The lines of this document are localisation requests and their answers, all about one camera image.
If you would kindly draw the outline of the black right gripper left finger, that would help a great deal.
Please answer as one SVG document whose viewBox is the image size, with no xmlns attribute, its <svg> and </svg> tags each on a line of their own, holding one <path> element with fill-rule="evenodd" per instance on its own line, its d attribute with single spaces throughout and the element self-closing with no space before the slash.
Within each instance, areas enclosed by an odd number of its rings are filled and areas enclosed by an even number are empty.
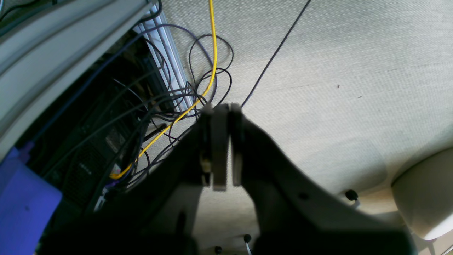
<svg viewBox="0 0 453 255">
<path fill-rule="evenodd" d="M 191 233 L 202 189 L 210 182 L 214 117 L 202 116 L 149 177 L 100 210 L 44 237 L 41 255 L 198 255 Z"/>
</svg>

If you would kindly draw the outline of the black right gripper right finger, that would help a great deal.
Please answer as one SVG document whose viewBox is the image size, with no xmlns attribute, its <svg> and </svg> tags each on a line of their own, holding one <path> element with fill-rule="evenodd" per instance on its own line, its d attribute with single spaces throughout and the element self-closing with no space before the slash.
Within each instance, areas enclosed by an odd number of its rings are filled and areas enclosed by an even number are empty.
<svg viewBox="0 0 453 255">
<path fill-rule="evenodd" d="M 273 139 L 230 107 L 233 184 L 254 203 L 253 255 L 415 255 L 408 235 L 346 205 L 301 172 Z"/>
</svg>

